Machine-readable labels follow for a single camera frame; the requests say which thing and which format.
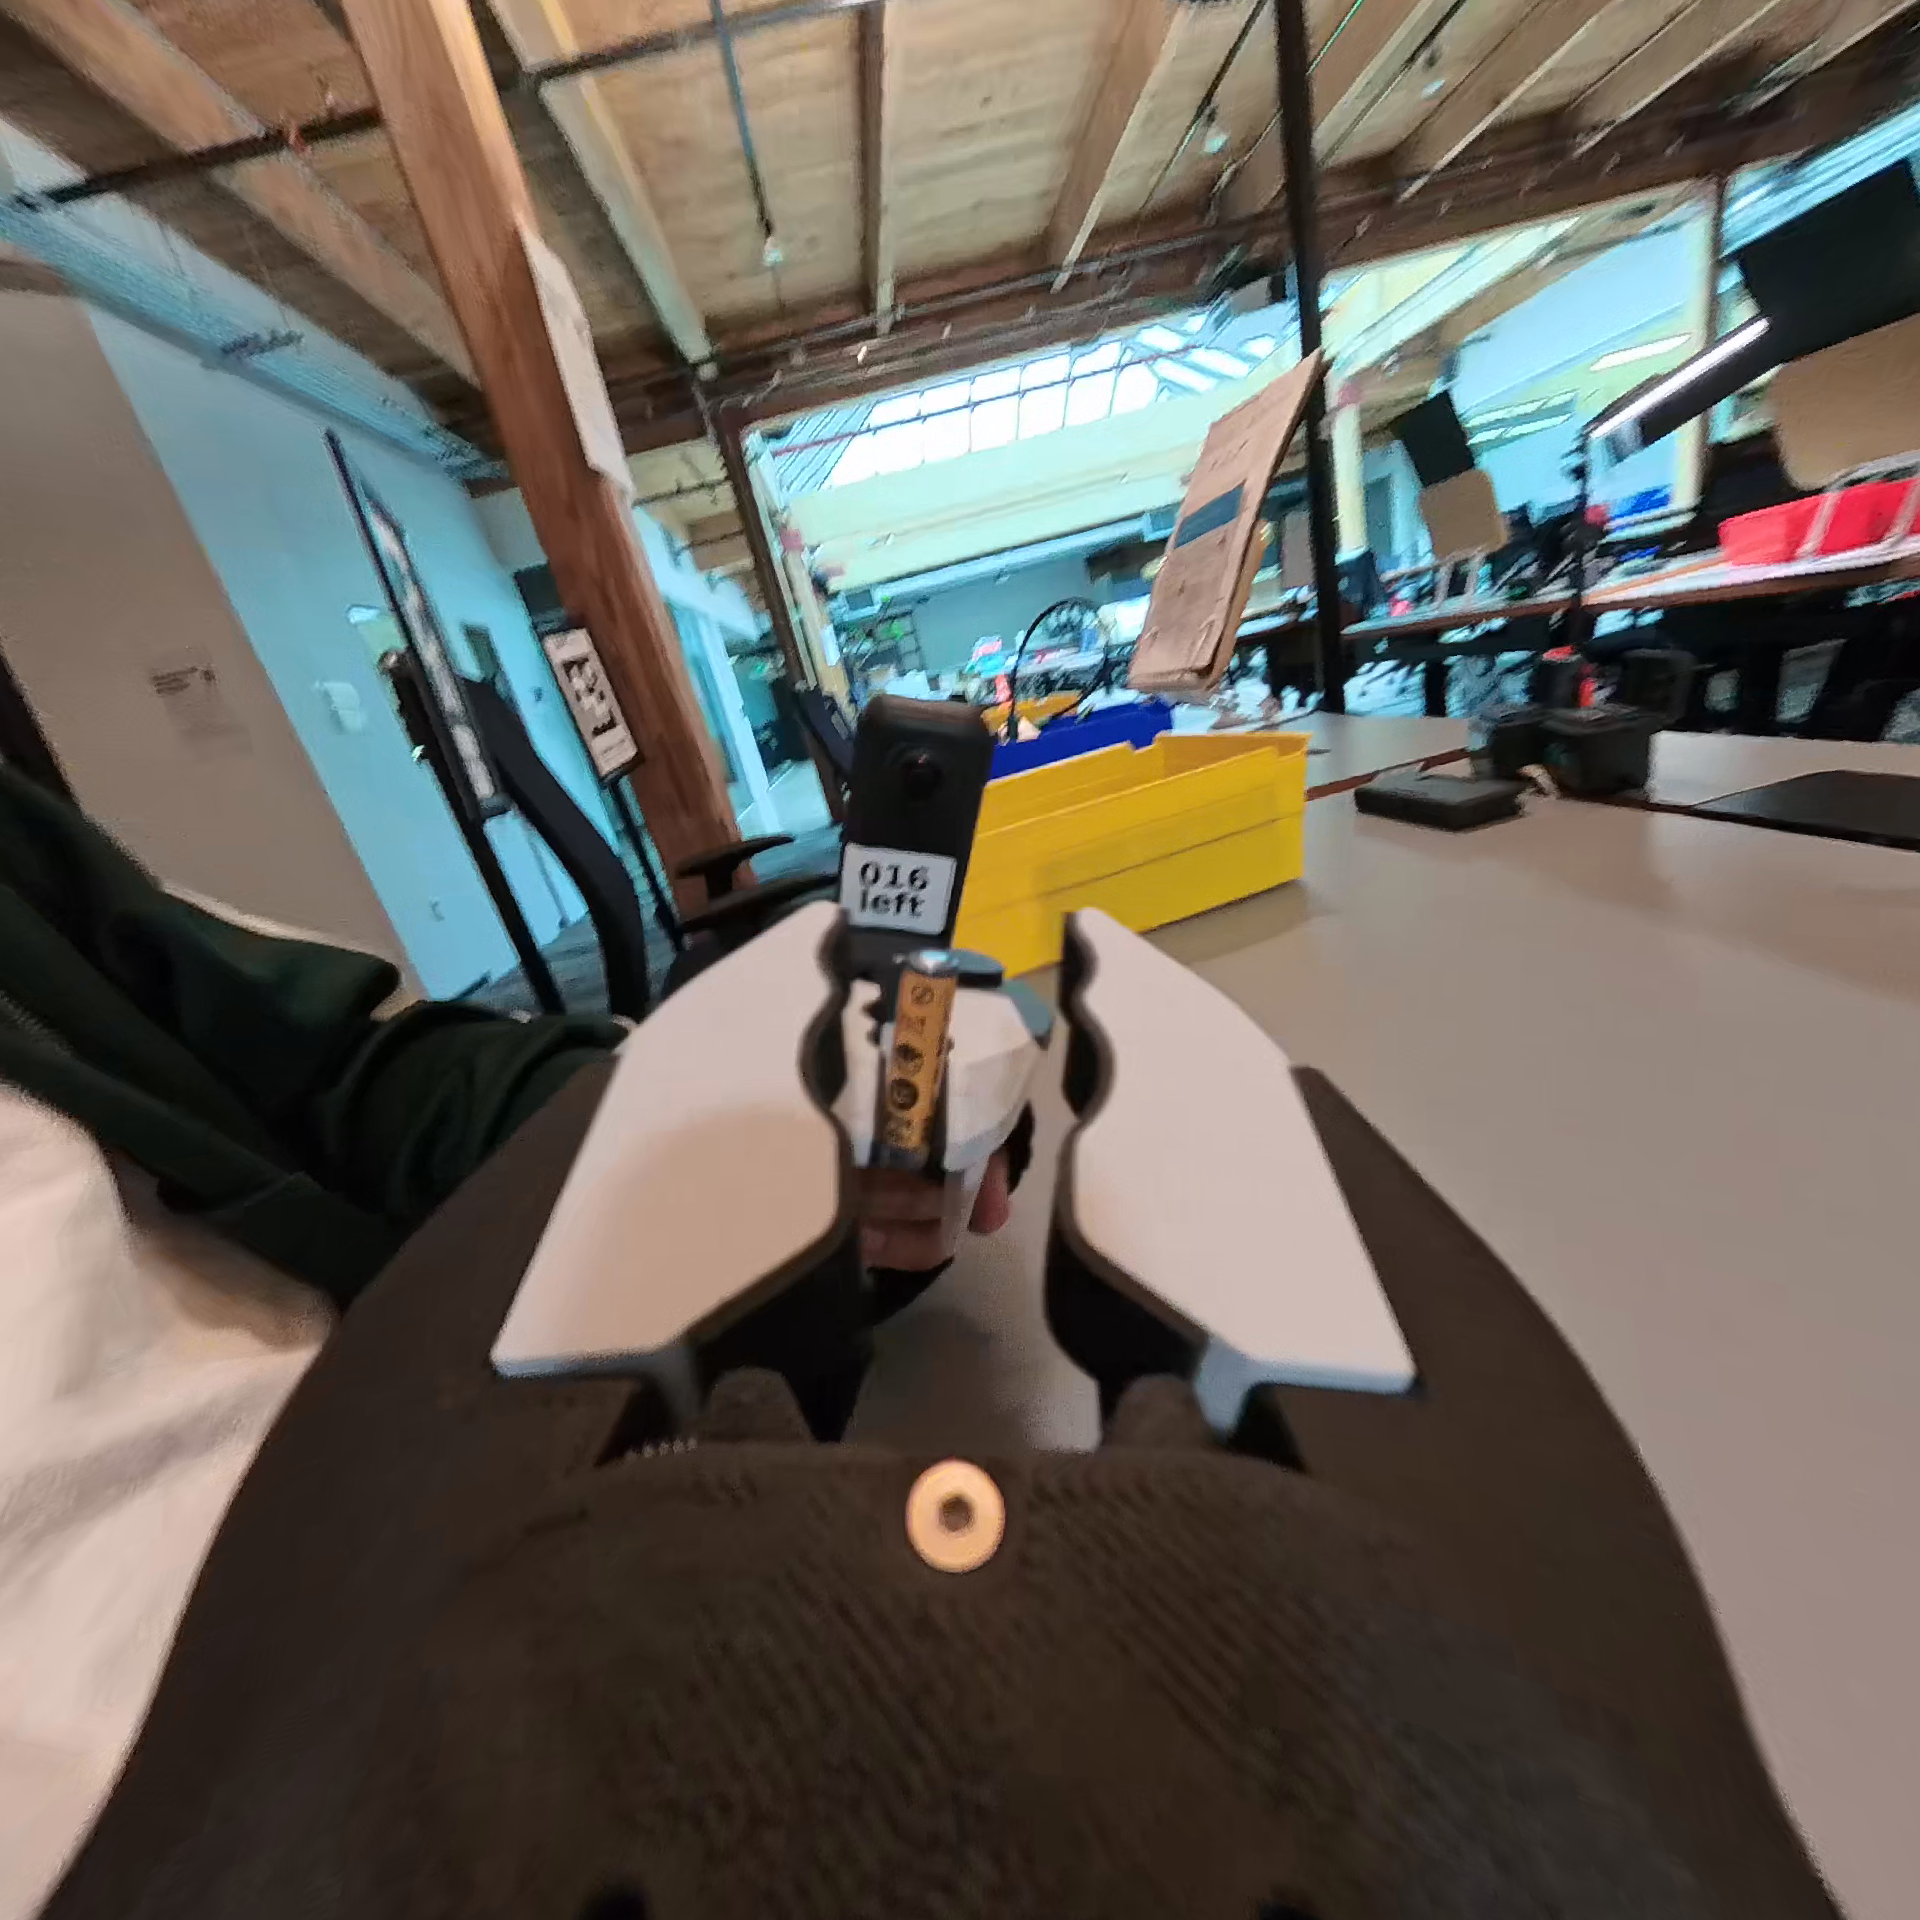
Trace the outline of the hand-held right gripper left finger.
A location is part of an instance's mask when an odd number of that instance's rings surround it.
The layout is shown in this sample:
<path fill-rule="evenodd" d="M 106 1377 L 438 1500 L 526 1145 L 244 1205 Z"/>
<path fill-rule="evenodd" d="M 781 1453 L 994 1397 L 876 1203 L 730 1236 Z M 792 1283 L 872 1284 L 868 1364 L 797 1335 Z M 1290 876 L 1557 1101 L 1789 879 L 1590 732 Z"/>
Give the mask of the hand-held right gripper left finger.
<path fill-rule="evenodd" d="M 492 1346 L 505 1378 L 834 1381 L 868 1283 L 845 1083 L 845 931 L 805 904 L 621 1044 Z"/>

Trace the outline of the gold and black battery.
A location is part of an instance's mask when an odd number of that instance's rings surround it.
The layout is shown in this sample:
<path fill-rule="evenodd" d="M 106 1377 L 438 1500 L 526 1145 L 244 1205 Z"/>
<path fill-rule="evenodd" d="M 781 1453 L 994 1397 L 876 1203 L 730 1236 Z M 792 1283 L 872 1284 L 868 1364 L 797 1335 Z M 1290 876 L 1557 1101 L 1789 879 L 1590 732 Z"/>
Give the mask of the gold and black battery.
<path fill-rule="evenodd" d="M 918 948 L 901 962 L 880 1042 L 870 1151 L 880 1170 L 925 1172 L 936 1160 L 959 987 L 957 948 Z"/>

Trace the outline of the yellow plastic bin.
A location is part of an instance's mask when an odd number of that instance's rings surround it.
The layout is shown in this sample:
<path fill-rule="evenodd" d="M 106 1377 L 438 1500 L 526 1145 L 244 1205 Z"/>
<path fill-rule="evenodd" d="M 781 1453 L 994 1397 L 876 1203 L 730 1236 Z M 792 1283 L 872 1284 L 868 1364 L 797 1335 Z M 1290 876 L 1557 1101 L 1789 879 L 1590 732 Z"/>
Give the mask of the yellow plastic bin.
<path fill-rule="evenodd" d="M 1303 732 L 1166 732 L 989 783 L 952 941 L 1018 977 L 1077 909 L 1148 932 L 1294 883 L 1308 759 Z"/>

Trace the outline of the person's left forearm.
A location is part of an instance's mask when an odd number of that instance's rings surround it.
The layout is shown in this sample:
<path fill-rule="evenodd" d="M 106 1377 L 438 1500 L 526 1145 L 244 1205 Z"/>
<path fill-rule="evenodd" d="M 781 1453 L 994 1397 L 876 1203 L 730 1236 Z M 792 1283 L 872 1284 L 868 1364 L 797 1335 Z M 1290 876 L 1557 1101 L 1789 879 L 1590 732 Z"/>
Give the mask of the person's left forearm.
<path fill-rule="evenodd" d="M 397 992 L 377 954 L 172 891 L 4 768 L 4 1089 L 333 1305 L 632 1031 Z"/>

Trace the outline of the blue plastic bin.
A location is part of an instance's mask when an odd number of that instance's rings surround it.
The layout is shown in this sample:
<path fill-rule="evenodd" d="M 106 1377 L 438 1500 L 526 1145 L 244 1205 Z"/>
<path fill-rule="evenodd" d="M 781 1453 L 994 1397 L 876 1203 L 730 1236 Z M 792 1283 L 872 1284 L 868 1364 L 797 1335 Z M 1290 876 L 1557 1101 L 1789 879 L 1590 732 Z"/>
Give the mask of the blue plastic bin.
<path fill-rule="evenodd" d="M 991 753 L 989 780 L 1022 777 L 1110 748 L 1140 751 L 1170 728 L 1172 706 L 1162 700 L 1060 714 L 1030 738 L 999 744 Z"/>

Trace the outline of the small tag sign on stand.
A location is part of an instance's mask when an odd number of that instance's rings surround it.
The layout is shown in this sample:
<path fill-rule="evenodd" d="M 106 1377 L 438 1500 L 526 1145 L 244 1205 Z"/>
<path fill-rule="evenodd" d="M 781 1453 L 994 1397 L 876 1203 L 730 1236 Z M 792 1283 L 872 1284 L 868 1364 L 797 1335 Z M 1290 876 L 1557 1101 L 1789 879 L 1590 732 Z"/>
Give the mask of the small tag sign on stand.
<path fill-rule="evenodd" d="M 543 629 L 538 645 L 597 783 L 607 786 L 625 777 L 642 753 L 591 633 L 586 626 Z"/>

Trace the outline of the brown board on stand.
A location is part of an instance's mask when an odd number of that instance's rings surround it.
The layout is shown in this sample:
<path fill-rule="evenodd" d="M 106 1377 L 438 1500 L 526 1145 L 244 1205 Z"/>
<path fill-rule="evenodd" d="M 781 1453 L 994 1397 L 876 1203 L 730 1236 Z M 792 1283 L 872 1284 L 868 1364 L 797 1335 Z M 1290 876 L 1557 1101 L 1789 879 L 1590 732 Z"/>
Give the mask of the brown board on stand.
<path fill-rule="evenodd" d="M 1216 418 L 1167 536 L 1127 673 L 1134 692 L 1201 698 L 1222 679 L 1257 577 L 1272 474 L 1324 385 L 1314 347 Z"/>

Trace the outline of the flat black box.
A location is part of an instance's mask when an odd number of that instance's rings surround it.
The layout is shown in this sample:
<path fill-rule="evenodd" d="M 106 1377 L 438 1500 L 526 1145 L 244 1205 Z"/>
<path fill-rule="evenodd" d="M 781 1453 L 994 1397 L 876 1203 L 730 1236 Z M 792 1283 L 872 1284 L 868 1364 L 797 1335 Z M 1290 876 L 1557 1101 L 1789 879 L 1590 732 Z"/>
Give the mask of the flat black box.
<path fill-rule="evenodd" d="M 1513 777 L 1456 777 L 1433 770 L 1396 770 L 1358 785 L 1350 794 L 1360 816 L 1433 832 L 1474 832 L 1516 821 L 1528 785 Z"/>

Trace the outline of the white notice sheet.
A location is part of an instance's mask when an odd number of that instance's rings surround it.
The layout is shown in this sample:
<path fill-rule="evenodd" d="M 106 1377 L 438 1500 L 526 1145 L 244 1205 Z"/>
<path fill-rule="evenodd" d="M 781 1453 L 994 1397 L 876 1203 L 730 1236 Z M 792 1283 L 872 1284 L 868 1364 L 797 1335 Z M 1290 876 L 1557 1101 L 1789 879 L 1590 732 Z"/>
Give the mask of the white notice sheet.
<path fill-rule="evenodd" d="M 636 492 L 629 452 L 621 443 L 607 385 L 591 340 L 591 324 L 586 323 L 577 289 L 566 266 L 546 245 L 536 223 L 530 217 L 518 220 L 518 247 L 533 276 L 543 331 L 582 457 L 593 474 L 609 483 L 621 511 L 632 512 Z"/>

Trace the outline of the black battery charger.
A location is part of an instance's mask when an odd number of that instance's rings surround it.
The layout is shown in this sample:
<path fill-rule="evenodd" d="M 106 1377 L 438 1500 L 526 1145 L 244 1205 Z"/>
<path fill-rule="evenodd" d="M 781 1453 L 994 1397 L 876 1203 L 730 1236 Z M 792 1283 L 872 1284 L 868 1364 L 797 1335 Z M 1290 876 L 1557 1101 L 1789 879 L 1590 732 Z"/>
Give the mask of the black battery charger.
<path fill-rule="evenodd" d="M 1471 768 L 1567 800 L 1638 795 L 1650 777 L 1652 741 L 1684 717 L 1694 676 L 1692 653 L 1633 647 L 1599 683 L 1590 658 L 1569 647 L 1550 649 L 1528 671 L 1519 703 L 1493 705 L 1470 722 Z"/>

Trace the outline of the tan board stand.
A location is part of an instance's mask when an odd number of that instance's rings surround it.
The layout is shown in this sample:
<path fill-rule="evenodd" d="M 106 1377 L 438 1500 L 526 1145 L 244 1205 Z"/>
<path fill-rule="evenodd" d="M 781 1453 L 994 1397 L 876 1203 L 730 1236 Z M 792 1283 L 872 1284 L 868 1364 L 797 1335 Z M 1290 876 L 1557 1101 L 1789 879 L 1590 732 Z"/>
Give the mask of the tan board stand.
<path fill-rule="evenodd" d="M 1438 570 L 1487 561 L 1511 543 L 1493 476 L 1476 464 L 1421 484 L 1416 511 Z"/>
<path fill-rule="evenodd" d="M 1772 376 L 1772 433 L 1797 489 L 1917 452 L 1917 330 L 1908 316 Z"/>

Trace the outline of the wooden office desk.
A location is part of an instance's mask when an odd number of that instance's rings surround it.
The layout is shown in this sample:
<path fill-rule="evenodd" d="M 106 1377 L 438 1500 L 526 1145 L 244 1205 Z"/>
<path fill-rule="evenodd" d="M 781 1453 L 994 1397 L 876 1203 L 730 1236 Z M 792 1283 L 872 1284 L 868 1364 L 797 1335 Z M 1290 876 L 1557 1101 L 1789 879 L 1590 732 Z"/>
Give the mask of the wooden office desk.
<path fill-rule="evenodd" d="M 1376 664 L 1452 665 L 1461 658 L 1524 652 L 1513 629 L 1528 623 L 1557 629 L 1581 612 L 1599 618 L 1655 618 L 1673 609 L 1724 609 L 1732 604 L 1799 604 L 1845 592 L 1914 586 L 1917 537 L 1848 549 L 1837 556 L 1789 561 L 1766 567 L 1728 567 L 1711 557 L 1697 564 L 1662 567 L 1613 579 L 1574 596 L 1569 587 L 1526 592 L 1468 592 L 1399 615 L 1370 615 L 1340 635 L 1334 664 L 1343 679 Z"/>

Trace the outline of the black light bar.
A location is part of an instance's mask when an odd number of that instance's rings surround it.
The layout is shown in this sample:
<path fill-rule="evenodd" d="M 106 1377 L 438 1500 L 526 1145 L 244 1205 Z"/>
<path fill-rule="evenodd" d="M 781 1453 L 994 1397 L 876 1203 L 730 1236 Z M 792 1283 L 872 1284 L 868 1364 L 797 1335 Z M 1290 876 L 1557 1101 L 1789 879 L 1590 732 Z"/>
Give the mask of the black light bar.
<path fill-rule="evenodd" d="M 1706 416 L 1720 401 L 1740 393 L 1777 363 L 1772 324 L 1764 316 L 1758 316 L 1692 355 L 1677 368 L 1655 376 L 1613 401 L 1581 425 L 1578 439 L 1583 448 L 1598 448 L 1607 461 L 1617 464 L 1631 452 L 1663 442 L 1681 425 Z"/>

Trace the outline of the red plastic bin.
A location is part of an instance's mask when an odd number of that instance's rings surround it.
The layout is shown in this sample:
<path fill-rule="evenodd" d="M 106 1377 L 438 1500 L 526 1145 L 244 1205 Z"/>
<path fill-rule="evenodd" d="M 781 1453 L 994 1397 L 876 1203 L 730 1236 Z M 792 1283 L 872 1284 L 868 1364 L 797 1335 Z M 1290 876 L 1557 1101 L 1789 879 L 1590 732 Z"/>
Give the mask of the red plastic bin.
<path fill-rule="evenodd" d="M 1869 476 L 1718 523 L 1718 562 L 1772 570 L 1799 561 L 1874 556 L 1914 533 L 1917 476 Z"/>

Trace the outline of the wooden post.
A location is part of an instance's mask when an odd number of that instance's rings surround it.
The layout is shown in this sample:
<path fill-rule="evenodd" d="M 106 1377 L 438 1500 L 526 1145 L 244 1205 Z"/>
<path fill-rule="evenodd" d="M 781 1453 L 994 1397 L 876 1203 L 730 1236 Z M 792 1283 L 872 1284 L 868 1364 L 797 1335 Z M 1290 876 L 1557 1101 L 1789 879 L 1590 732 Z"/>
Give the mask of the wooden post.
<path fill-rule="evenodd" d="M 513 487 L 640 744 L 640 816 L 674 872 L 736 842 L 736 815 L 636 517 L 573 433 L 518 241 L 536 209 L 485 43 L 466 5 L 345 2 L 342 15 Z"/>

